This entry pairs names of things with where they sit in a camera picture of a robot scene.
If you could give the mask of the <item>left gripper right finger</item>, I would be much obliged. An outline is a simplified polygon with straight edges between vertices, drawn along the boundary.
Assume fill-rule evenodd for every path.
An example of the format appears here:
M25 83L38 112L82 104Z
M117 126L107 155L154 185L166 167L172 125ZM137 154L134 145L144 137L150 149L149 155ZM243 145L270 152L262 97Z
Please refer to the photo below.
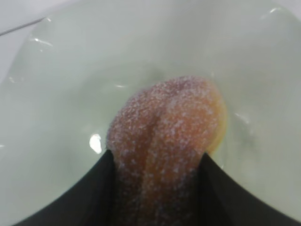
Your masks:
M300 222L249 193L205 153L198 167L198 224L299 226Z

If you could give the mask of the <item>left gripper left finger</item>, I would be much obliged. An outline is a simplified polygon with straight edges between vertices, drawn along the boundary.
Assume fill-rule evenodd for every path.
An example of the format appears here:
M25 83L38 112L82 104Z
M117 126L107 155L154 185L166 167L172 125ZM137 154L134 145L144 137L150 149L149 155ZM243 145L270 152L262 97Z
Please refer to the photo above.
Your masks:
M17 226L109 226L115 166L107 150L89 172L54 202Z

